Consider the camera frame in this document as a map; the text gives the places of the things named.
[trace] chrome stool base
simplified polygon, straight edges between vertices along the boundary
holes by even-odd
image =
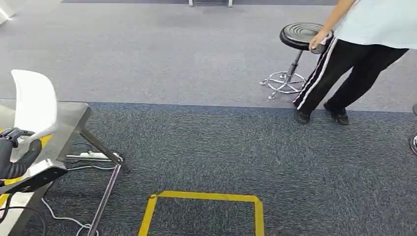
[[[273,79],[274,76],[279,75],[279,79]],[[298,93],[302,89],[302,85],[305,83],[305,79],[297,74],[294,73],[292,76],[288,76],[288,71],[280,71],[271,74],[268,78],[264,79],[262,82],[259,82],[260,85],[267,85],[269,88],[274,90],[274,92],[268,96],[268,99],[274,100],[275,95],[278,92],[281,93]],[[279,87],[275,87],[273,84],[281,84]]]
[[[298,66],[298,61],[301,57],[303,50],[300,50],[296,60],[291,64],[291,67],[288,71],[280,71],[271,74],[268,78],[264,79],[263,81],[259,82],[260,85],[268,86],[274,92],[268,97],[270,100],[275,99],[275,95],[278,92],[281,93],[299,93],[302,89],[302,86],[305,83],[305,79],[295,73],[296,68]],[[279,79],[273,79],[274,76],[279,76]]]
[[[417,155],[417,136],[410,140],[410,147],[414,154]]]

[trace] yellow floor marking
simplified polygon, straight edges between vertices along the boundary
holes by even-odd
[[[51,139],[52,135],[48,135],[46,137],[41,138],[41,142],[42,142],[42,147],[44,147],[46,145],[46,143]],[[12,183],[16,183],[18,181],[20,181],[22,178],[14,178],[14,179],[5,179],[4,180],[4,184],[8,185],[8,184],[12,184]],[[1,206],[6,202],[7,198],[9,197],[8,194],[2,194],[0,195],[0,208]]]
[[[197,192],[178,192],[163,191],[159,194],[151,195],[148,205],[139,229],[138,236],[147,236],[150,223],[152,221],[153,212],[155,211],[156,201],[160,197],[165,198],[186,198],[186,199],[202,199],[202,200],[219,200],[234,202],[252,202],[255,205],[255,236],[264,236],[264,207],[262,202],[253,195],[234,195],[221,193],[197,193]]]

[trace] table leg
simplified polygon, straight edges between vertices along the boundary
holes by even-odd
[[[83,128],[81,130],[80,135],[89,143],[91,143],[96,149],[98,149],[100,152],[106,155],[114,163],[121,165],[121,169],[123,171],[128,172],[130,170],[124,160],[120,160],[118,157],[116,157],[112,151],[110,151],[106,146],[104,146],[104,144],[96,137],[94,137],[94,135],[91,134],[86,128]]]
[[[98,224],[100,223],[100,219],[103,215],[104,208],[106,207],[107,201],[109,200],[110,194],[113,190],[113,186],[115,185],[117,176],[120,172],[120,167],[121,165],[116,165],[115,169],[113,170],[112,176],[110,177],[110,181],[107,184],[106,191],[104,192],[103,198],[101,199],[100,205],[98,206],[97,212],[95,213],[94,219],[92,220],[89,233],[87,234],[88,236],[96,236]]]

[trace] stool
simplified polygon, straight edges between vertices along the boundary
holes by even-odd
[[[260,82],[261,85],[266,85],[274,90],[268,97],[270,100],[275,99],[275,95],[278,92],[298,93],[301,91],[305,79],[301,75],[295,73],[298,61],[303,51],[309,51],[308,45],[310,44],[311,39],[322,29],[322,27],[323,25],[315,23],[293,23],[285,26],[281,30],[279,39],[287,46],[298,49],[299,51],[288,71],[275,72]]]
[[[413,112],[417,116],[417,104],[413,106]],[[417,136],[410,140],[410,147],[411,150],[413,150],[414,154],[417,155]]]

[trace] light blue shirt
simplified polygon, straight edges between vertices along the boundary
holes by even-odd
[[[362,45],[417,49],[417,0],[356,0],[335,36]]]

